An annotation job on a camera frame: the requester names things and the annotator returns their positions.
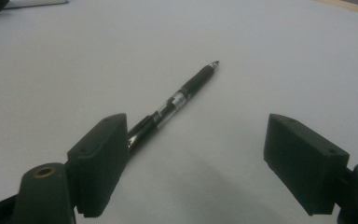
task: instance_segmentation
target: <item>pen tip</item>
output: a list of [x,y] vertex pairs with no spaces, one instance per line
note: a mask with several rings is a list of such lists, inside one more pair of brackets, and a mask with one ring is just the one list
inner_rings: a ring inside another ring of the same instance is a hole
[[209,66],[211,66],[213,69],[216,69],[216,67],[219,65],[219,61],[213,62],[208,64]]

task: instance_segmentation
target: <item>white surface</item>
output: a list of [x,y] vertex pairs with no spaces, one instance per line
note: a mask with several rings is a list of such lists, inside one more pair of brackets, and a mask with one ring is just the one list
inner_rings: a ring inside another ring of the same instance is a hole
[[67,3],[68,0],[10,0],[5,8],[36,7]]
[[269,113],[358,164],[358,13],[302,1],[81,1],[0,13],[0,200],[100,119],[129,128],[203,65],[215,77],[78,223],[331,224],[263,161]]

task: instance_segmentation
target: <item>pen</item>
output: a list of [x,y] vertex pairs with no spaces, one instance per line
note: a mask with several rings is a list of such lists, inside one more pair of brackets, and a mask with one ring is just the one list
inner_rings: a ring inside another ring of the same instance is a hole
[[219,61],[216,61],[203,67],[156,112],[146,116],[136,124],[128,133],[129,151],[132,152],[141,143],[150,138],[173,114],[179,111],[212,77],[218,65]]

